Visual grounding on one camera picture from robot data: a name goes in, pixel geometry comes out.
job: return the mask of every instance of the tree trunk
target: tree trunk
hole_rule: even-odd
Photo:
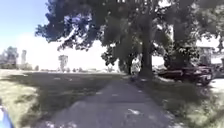
[[[142,33],[142,59],[139,75],[152,78],[152,18],[147,14],[146,29]]]
[[[132,57],[128,57],[128,60],[126,62],[128,75],[132,75],[132,72],[131,72],[132,61],[133,61]]]

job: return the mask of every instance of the car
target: car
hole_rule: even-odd
[[[208,85],[213,79],[213,69],[204,65],[191,65],[181,69],[164,70],[158,76],[173,79],[174,81],[188,81]]]

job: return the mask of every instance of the tree foliage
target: tree foliage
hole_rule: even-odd
[[[208,1],[168,0],[167,6],[161,6],[160,2],[162,0],[49,0],[46,14],[49,23],[39,25],[36,35],[49,42],[61,42],[60,49],[84,50],[90,48],[94,40],[100,40],[102,46],[107,47],[102,55],[106,65],[119,60],[130,73],[131,62],[140,55],[142,74],[152,73],[153,54],[177,58],[183,65],[196,56],[194,49],[185,47],[211,35],[220,36],[222,40],[222,9],[216,6],[217,2],[212,7],[206,6]]]
[[[32,71],[32,70],[33,70],[32,65],[29,64],[29,63],[21,64],[21,65],[19,66],[19,69],[21,69],[21,70],[25,70],[25,71]]]
[[[35,68],[34,68],[35,71],[39,71],[40,70],[40,67],[37,65]]]
[[[17,58],[19,54],[17,48],[8,47],[0,55],[0,67],[4,69],[16,69],[17,68]]]

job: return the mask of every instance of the blue object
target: blue object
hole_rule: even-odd
[[[4,108],[0,108],[0,128],[14,128],[12,121]]]

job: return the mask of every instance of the building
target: building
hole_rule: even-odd
[[[22,51],[22,55],[21,55],[21,64],[26,64],[26,54],[27,54],[27,51],[26,50],[23,50]]]

